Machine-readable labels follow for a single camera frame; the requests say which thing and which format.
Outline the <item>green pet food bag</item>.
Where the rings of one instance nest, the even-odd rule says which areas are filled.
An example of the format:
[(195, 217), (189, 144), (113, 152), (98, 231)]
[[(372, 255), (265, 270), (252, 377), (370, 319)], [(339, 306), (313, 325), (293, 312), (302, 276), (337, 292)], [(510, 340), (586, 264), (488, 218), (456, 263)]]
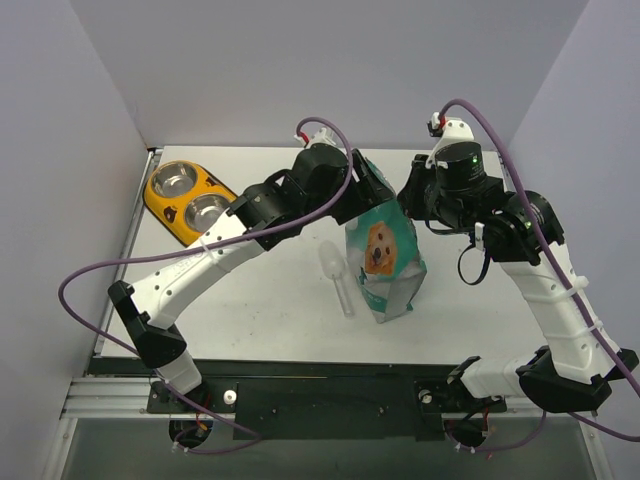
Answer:
[(413, 310), (427, 268), (414, 224), (395, 193), (346, 223), (345, 246), (350, 272), (378, 323)]

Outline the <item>clear plastic scoop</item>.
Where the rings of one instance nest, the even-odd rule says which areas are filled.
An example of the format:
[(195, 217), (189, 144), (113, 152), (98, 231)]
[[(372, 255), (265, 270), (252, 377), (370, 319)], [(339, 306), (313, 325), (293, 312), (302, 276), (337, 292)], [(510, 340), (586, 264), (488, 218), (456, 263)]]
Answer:
[(353, 317), (355, 311), (345, 283), (347, 266), (344, 258), (331, 241), (323, 241), (320, 244), (318, 255), (325, 277), (333, 282), (344, 316)]

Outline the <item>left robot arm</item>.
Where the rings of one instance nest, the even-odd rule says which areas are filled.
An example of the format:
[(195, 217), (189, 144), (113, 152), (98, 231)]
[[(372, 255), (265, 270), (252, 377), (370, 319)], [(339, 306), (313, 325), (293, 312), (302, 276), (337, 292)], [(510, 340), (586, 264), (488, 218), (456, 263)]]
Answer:
[(329, 216), (343, 225), (393, 196), (358, 150), (315, 144), (302, 150), (291, 168), (247, 187), (183, 259), (133, 284), (115, 282), (109, 299), (144, 365), (188, 396), (201, 389), (203, 379), (176, 321), (192, 302), (316, 219)]

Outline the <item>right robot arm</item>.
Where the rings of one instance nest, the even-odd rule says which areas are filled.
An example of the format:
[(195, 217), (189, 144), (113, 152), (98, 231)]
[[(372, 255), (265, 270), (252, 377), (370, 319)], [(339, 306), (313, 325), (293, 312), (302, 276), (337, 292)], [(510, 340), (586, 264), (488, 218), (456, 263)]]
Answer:
[(464, 234), (470, 247), (495, 262), (519, 289), (546, 340), (533, 356), (510, 360), (471, 357), (449, 377), (467, 397), (521, 397), (551, 413), (595, 411), (611, 395), (637, 355), (615, 347), (585, 298), (587, 280), (575, 274), (564, 231), (550, 203), (527, 191), (523, 198), (486, 173), (474, 141), (418, 154), (398, 200), (413, 220), (440, 223), (438, 235)]

